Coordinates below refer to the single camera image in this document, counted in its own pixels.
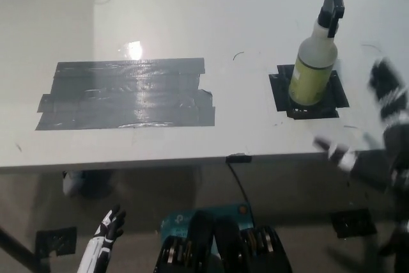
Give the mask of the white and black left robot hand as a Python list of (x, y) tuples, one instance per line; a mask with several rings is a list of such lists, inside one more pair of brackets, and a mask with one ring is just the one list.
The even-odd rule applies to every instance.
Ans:
[(106, 273), (114, 243), (123, 234), (126, 211), (113, 206), (89, 240), (77, 273)]

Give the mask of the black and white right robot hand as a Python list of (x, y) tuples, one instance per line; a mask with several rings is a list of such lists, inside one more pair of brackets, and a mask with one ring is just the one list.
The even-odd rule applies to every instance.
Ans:
[(314, 145), (352, 178), (378, 191), (408, 194), (408, 88), (386, 59), (373, 65), (369, 87), (384, 126), (384, 149), (355, 151), (323, 137), (316, 137)]

